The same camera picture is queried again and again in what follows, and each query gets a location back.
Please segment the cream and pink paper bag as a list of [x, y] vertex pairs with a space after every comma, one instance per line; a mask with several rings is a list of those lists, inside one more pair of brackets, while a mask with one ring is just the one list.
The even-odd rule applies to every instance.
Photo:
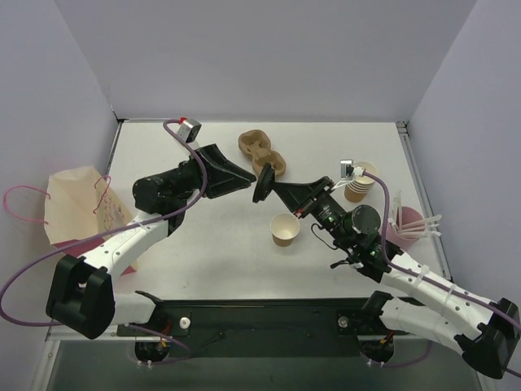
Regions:
[[[112, 190], [111, 181], [109, 175], [102, 175], [92, 166], [68, 169], [52, 174], [45, 190], [29, 185], [8, 189], [3, 195], [3, 208], [14, 218], [42, 225], [52, 246], [64, 249], [74, 244], [65, 253], [79, 257], [104, 244], [110, 238], [108, 231], [133, 220], [129, 209]], [[42, 217], [30, 217], [8, 206], [10, 195], [19, 189], [43, 194]]]

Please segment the stack of brown paper cups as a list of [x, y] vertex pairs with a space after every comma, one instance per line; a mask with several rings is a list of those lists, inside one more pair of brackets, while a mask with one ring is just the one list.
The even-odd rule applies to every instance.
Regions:
[[[373, 175], [378, 175], [379, 171], [376, 166], [369, 162], [359, 161], [357, 167], [362, 167], [365, 171]], [[366, 176], [356, 176], [355, 179], [344, 188], [344, 198], [353, 203], [361, 202], [371, 191], [375, 184], [375, 180]]]

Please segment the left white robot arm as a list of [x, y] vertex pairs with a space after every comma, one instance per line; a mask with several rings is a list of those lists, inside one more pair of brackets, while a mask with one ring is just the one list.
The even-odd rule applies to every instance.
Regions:
[[136, 217], [98, 247], [58, 261], [46, 314], [89, 339], [126, 323], [136, 323], [148, 335], [159, 333], [165, 314], [156, 309], [156, 299], [144, 292], [116, 294], [114, 280], [182, 224], [190, 200], [228, 195], [255, 180], [254, 174], [227, 160], [215, 144], [193, 151], [175, 169], [140, 178], [132, 188]]

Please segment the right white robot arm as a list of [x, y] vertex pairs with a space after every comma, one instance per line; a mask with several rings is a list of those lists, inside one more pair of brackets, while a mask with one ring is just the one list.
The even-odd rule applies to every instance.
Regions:
[[414, 260], [384, 238], [375, 208], [362, 204], [347, 211], [340, 206], [328, 177], [306, 184], [276, 182], [274, 191], [295, 217], [312, 216], [358, 273], [418, 301], [411, 305], [374, 292], [361, 312], [366, 330], [386, 327], [437, 342], [492, 379], [513, 373], [509, 364], [520, 341], [519, 307], [514, 302], [475, 295]]

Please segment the black cup lid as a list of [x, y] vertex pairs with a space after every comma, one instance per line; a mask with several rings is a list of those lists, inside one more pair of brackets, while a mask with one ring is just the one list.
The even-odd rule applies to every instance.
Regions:
[[261, 201], [264, 201], [269, 195], [269, 193], [273, 190], [274, 183], [274, 169], [270, 163], [265, 163], [256, 181], [256, 187], [253, 192], [252, 202], [257, 204]]

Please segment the single brown paper cup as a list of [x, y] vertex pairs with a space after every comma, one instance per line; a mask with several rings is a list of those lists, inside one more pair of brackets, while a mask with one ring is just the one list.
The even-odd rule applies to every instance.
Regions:
[[277, 246], [287, 247], [300, 233], [299, 220], [293, 214], [280, 213], [272, 218], [270, 232]]

